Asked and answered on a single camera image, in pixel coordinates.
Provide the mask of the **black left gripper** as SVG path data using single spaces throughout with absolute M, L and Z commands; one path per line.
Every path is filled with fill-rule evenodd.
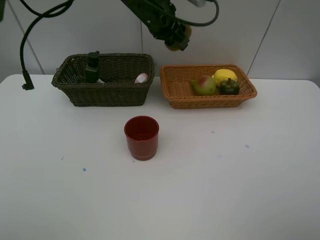
M 134 3 L 141 21 L 154 38 L 164 41 L 168 49 L 184 51 L 188 47 L 192 28 L 174 19 L 176 7 L 171 1 L 136 0 Z

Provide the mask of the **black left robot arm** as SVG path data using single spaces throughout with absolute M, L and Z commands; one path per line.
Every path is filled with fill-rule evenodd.
M 184 51 L 190 41 L 192 29 L 176 20 L 176 7 L 169 0 L 124 0 L 151 35 L 164 41 L 170 51 Z

